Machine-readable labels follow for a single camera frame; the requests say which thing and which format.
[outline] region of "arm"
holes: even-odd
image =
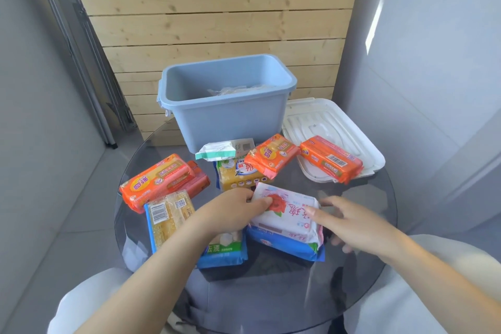
[[[454,268],[361,205],[341,197],[321,202],[335,206],[336,216],[313,208],[307,211],[336,234],[332,243],[344,242],[344,252],[359,248],[391,265],[449,334],[501,332],[501,303]]]
[[[204,249],[218,234],[245,227],[271,198],[247,203],[248,189],[225,192],[202,206],[76,332],[158,334]]]

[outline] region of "white plastic lid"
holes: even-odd
[[[371,176],[385,164],[384,156],[378,148],[337,104],[328,99],[288,101],[282,131],[297,146],[319,135],[358,157],[364,163],[364,169],[357,178]],[[297,156],[297,160],[304,175],[310,180],[319,183],[337,182],[304,157]]]

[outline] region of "right hand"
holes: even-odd
[[[311,219],[335,234],[332,244],[345,243],[344,252],[357,248],[377,255],[385,262],[398,252],[405,234],[366,207],[336,196],[324,198],[320,204],[336,207],[336,216],[311,207],[306,211]]]

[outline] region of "white wall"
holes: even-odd
[[[355,1],[334,100],[385,155],[405,230],[501,152],[500,21],[501,0]]]
[[[0,331],[104,151],[35,6],[0,0]]]

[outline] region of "left hand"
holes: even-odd
[[[200,226],[214,236],[241,230],[272,203],[271,197],[247,202],[253,194],[252,190],[246,188],[231,189],[203,205],[192,219],[197,217]]]

